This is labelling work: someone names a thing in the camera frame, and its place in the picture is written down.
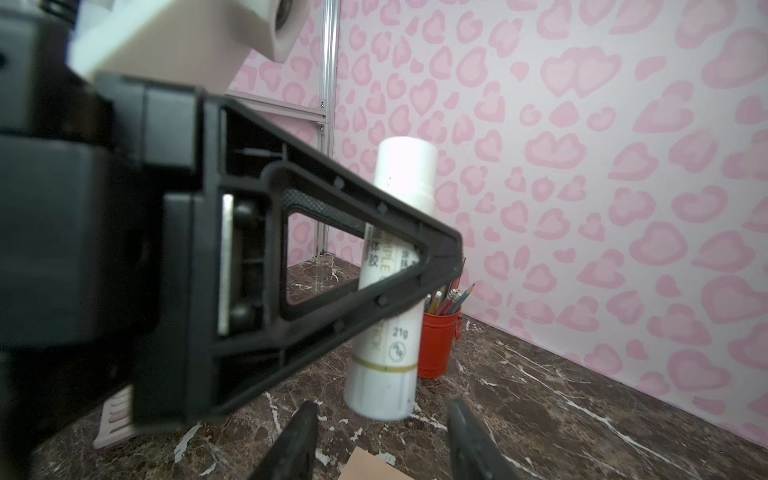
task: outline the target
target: marble table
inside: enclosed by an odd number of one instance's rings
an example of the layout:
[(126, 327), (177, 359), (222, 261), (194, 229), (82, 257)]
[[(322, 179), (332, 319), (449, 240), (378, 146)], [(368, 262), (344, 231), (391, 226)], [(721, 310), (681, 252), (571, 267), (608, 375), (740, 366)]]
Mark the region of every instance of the marble table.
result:
[[(300, 301), (357, 276), (325, 255), (289, 269)], [(448, 372), (420, 380), (418, 408), (380, 423), (343, 402), (349, 344), (253, 399), (221, 423), (203, 424), (174, 463), (185, 432), (136, 437), (95, 450), (100, 409), (41, 445), (38, 479), (244, 480), (305, 400), (319, 404), (315, 480), (336, 480), (355, 446), (382, 454), (415, 480), (449, 480), (445, 401), (463, 398), (525, 479), (768, 478), (768, 451), (566, 359), (465, 318)]]

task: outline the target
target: white glue stick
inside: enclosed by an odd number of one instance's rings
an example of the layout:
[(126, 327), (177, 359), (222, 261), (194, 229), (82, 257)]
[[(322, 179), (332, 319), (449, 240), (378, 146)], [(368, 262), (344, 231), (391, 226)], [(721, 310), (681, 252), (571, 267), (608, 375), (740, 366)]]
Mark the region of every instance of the white glue stick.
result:
[[(427, 215), (435, 213), (437, 149), (410, 137), (379, 145), (373, 184)], [(366, 225), (359, 288), (398, 273), (419, 255), (413, 245)], [(358, 415), (391, 422), (413, 413), (424, 303), (384, 319), (353, 339), (344, 401)]]

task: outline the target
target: glue stick base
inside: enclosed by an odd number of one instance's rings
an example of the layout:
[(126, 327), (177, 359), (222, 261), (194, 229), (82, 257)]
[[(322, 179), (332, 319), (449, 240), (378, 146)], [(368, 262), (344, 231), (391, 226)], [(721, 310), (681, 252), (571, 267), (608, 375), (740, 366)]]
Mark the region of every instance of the glue stick base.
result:
[(377, 422), (397, 422), (413, 413), (416, 374), (389, 373), (349, 363), (344, 402), (354, 413)]

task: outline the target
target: metal frame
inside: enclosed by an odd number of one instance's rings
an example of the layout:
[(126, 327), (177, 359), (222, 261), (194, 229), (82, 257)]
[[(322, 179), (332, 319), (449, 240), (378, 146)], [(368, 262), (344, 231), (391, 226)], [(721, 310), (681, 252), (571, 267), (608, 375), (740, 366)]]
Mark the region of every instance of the metal frame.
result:
[[(336, 111), (336, 58), (339, 50), (340, 0), (325, 0), (323, 5), (323, 64), (320, 69), (319, 106), (304, 107), (285, 101), (273, 100), (227, 90), (227, 96), (236, 98), (248, 108), (268, 114), (298, 118), (317, 125), (317, 148), (328, 157), (333, 157), (333, 125)], [(328, 247), (328, 225), (315, 220), (315, 255), (322, 255)]]

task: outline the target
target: red bucket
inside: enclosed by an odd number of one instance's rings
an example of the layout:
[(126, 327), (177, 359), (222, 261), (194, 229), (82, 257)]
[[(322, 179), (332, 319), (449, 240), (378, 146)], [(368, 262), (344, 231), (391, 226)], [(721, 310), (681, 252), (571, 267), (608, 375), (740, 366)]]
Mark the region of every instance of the red bucket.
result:
[(419, 348), (419, 378), (436, 379), (448, 368), (453, 339), (462, 335), (462, 310), (453, 315), (424, 314)]

